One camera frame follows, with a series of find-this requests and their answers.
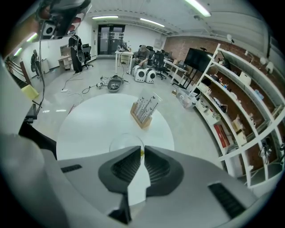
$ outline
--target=camera lens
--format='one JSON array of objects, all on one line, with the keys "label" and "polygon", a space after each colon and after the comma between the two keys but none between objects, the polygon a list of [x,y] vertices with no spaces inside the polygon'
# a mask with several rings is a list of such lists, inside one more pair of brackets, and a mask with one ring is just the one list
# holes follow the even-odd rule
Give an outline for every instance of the camera lens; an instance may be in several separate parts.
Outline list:
[{"label": "camera lens", "polygon": [[52,28],[52,27],[49,27],[49,28],[46,30],[46,33],[47,33],[47,34],[50,34],[50,33],[52,33],[52,31],[53,31],[53,28]]}]

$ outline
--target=red book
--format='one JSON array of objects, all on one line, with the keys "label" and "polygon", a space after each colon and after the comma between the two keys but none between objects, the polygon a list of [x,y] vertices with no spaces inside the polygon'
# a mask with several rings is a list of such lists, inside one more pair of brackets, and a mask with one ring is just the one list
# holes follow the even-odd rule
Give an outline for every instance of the red book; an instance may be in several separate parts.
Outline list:
[{"label": "red book", "polygon": [[225,148],[225,147],[229,146],[230,143],[229,143],[228,138],[227,138],[227,136],[223,130],[223,127],[221,125],[215,124],[214,128],[215,128],[216,132],[218,133],[219,139],[222,143],[222,147]]}]

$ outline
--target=white round table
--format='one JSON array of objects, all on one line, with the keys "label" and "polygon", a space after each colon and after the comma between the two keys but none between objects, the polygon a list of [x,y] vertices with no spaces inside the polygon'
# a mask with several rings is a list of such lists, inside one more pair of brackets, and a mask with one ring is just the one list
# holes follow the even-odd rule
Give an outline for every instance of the white round table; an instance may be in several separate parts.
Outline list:
[{"label": "white round table", "polygon": [[[171,130],[156,110],[149,127],[141,129],[130,114],[137,97],[105,94],[90,98],[66,117],[57,138],[57,159],[74,159],[109,152],[112,140],[123,133],[138,136],[144,145],[174,150]],[[150,186],[144,160],[128,187],[129,205],[145,200]]]}]

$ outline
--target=glass door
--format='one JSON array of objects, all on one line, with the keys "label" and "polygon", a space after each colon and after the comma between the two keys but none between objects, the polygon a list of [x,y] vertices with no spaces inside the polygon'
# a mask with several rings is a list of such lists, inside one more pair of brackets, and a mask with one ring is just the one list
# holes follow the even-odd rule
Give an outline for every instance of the glass door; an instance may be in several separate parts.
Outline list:
[{"label": "glass door", "polygon": [[114,55],[118,45],[122,45],[124,38],[124,25],[99,25],[98,53],[99,55]]}]

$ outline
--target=wooden sign stand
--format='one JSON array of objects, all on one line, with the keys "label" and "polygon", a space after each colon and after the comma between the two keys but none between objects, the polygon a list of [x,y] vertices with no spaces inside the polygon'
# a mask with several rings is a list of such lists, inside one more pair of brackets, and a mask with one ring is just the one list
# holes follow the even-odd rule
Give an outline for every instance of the wooden sign stand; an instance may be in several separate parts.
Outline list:
[{"label": "wooden sign stand", "polygon": [[138,118],[136,117],[136,115],[134,114],[135,108],[137,107],[137,103],[133,103],[133,106],[130,110],[130,114],[134,117],[134,120],[138,123],[138,125],[140,126],[140,128],[145,128],[148,127],[151,124],[152,121],[152,117],[148,117],[146,118],[142,123],[138,120]]}]

